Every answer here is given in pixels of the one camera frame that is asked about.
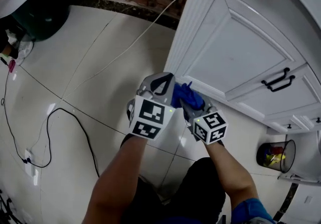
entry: white appliance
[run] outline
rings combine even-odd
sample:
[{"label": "white appliance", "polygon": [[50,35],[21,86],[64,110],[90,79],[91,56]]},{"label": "white appliance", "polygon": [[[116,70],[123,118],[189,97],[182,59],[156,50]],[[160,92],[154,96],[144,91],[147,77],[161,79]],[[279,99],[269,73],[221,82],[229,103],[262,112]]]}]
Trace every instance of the white appliance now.
[{"label": "white appliance", "polygon": [[321,131],[287,135],[287,140],[291,139],[296,145],[294,163],[289,172],[281,177],[321,182]]}]

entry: blue sleeve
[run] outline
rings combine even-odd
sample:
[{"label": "blue sleeve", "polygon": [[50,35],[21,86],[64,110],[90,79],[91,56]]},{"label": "blue sleeve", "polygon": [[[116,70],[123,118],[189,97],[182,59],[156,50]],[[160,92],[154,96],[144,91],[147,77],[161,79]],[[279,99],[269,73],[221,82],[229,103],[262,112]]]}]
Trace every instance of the blue sleeve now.
[{"label": "blue sleeve", "polygon": [[241,202],[232,211],[231,224],[243,223],[255,217],[261,217],[275,223],[272,217],[266,212],[261,201],[256,198],[251,198]]}]

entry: black drawer handle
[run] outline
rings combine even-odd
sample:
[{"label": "black drawer handle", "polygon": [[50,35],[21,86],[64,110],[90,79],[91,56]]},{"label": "black drawer handle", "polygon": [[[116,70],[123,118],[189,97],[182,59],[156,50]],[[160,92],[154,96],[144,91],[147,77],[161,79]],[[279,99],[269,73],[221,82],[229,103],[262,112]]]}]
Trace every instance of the black drawer handle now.
[{"label": "black drawer handle", "polygon": [[271,92],[278,92],[278,91],[280,91],[280,90],[282,90],[282,89],[285,89],[285,88],[291,86],[292,80],[295,79],[295,76],[292,75],[292,76],[289,77],[289,79],[290,79],[290,82],[289,82],[288,84],[285,84],[285,85],[283,85],[283,86],[280,86],[280,87],[278,87],[278,88],[276,88],[276,89],[272,89],[271,86],[268,86],[267,89],[271,90]]},{"label": "black drawer handle", "polygon": [[281,77],[279,77],[279,78],[277,78],[277,79],[275,79],[275,80],[273,80],[273,81],[271,81],[269,83],[267,83],[265,80],[261,81],[261,83],[266,85],[266,86],[271,86],[271,85],[274,85],[274,84],[284,80],[286,78],[286,74],[290,71],[290,69],[289,68],[285,68],[283,71],[284,71],[283,76],[281,76]]}]

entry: forearm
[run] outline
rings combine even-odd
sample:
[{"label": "forearm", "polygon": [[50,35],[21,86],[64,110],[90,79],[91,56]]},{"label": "forearm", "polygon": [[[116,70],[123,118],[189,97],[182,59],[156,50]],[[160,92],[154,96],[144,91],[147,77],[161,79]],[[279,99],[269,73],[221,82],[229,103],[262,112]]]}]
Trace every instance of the forearm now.
[{"label": "forearm", "polygon": [[132,202],[139,175],[140,162],[147,140],[132,137],[98,179],[89,206],[124,211]]},{"label": "forearm", "polygon": [[206,146],[232,208],[248,198],[258,198],[250,173],[219,143]]}]

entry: person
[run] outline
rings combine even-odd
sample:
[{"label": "person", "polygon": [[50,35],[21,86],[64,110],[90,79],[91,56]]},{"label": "person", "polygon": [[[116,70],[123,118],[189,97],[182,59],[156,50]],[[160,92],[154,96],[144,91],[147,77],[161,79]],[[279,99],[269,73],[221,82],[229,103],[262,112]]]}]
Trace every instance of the person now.
[{"label": "person", "polygon": [[222,142],[205,145],[210,157],[196,161],[171,202],[162,205],[152,187],[138,177],[146,144],[147,139],[125,137],[93,189],[83,224],[216,223],[225,193],[231,199],[232,223],[274,223],[251,175]]}]

